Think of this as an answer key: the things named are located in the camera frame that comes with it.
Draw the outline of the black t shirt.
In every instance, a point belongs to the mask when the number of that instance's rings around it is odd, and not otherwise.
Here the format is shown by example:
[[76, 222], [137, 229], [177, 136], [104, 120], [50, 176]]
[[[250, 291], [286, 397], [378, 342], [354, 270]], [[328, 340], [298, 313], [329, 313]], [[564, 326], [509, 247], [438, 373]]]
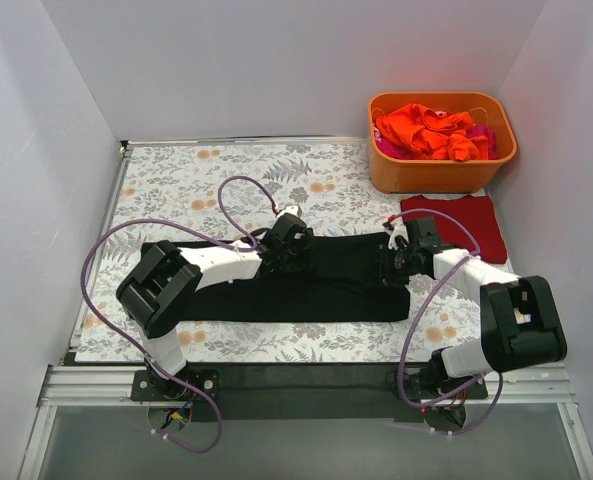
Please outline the black t shirt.
[[315, 237], [313, 268], [215, 284], [179, 294], [163, 312], [173, 321], [249, 323], [399, 322], [410, 293], [385, 277], [384, 232]]

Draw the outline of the orange t shirt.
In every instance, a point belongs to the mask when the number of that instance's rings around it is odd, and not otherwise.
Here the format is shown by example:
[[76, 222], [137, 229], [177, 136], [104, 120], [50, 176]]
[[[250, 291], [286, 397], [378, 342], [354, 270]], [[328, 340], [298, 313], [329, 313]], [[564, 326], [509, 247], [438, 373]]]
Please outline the orange t shirt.
[[392, 144], [411, 151], [416, 160], [478, 161], [478, 148], [466, 138], [477, 125], [469, 112], [434, 110], [409, 103], [378, 116], [373, 125]]

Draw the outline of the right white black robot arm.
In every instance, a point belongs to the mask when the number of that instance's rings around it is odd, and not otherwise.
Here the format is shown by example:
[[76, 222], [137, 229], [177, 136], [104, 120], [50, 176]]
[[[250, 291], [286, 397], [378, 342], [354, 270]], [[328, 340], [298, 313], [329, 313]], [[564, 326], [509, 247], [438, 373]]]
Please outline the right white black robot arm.
[[434, 351], [415, 373], [399, 366], [399, 397], [410, 406], [415, 388], [434, 394], [433, 404], [450, 399], [490, 372], [503, 374], [562, 361], [567, 340], [548, 281], [541, 276], [519, 277], [484, 262], [477, 249], [444, 242], [426, 210], [402, 224], [395, 216], [383, 224], [389, 239], [383, 252], [389, 272], [404, 279], [423, 275], [437, 289], [450, 285], [476, 303], [480, 335], [474, 340]]

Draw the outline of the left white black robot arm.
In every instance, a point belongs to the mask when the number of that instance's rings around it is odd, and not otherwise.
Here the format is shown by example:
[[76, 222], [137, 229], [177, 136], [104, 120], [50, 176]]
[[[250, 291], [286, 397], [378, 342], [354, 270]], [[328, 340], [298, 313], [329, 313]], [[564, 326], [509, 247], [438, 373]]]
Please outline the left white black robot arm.
[[189, 377], [176, 326], [199, 290], [313, 267], [313, 230], [298, 209], [279, 213], [255, 247], [235, 241], [207, 248], [154, 244], [122, 281], [116, 298], [139, 328], [152, 386], [164, 398], [186, 395]]

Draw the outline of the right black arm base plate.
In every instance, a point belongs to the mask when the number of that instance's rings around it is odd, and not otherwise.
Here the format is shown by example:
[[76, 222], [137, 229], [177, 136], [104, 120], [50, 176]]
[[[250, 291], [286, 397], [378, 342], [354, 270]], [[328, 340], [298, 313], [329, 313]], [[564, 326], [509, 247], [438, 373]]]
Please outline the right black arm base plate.
[[[414, 402], [429, 401], [459, 389], [468, 380], [468, 377], [438, 378], [433, 374], [426, 373], [424, 369], [412, 368], [403, 373], [403, 389], [408, 398]], [[488, 395], [487, 385], [484, 380], [481, 380], [476, 381], [462, 391], [452, 393], [446, 401], [483, 400]]]

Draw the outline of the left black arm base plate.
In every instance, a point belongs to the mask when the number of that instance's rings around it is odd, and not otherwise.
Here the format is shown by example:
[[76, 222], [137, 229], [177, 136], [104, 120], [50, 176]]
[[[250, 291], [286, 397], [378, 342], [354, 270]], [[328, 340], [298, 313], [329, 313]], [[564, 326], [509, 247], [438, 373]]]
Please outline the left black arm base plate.
[[[187, 384], [216, 399], [219, 393], [220, 375], [217, 370], [186, 370], [180, 378]], [[185, 401], [194, 392], [178, 383], [159, 377], [153, 371], [139, 370], [134, 374], [130, 399], [136, 402]]]

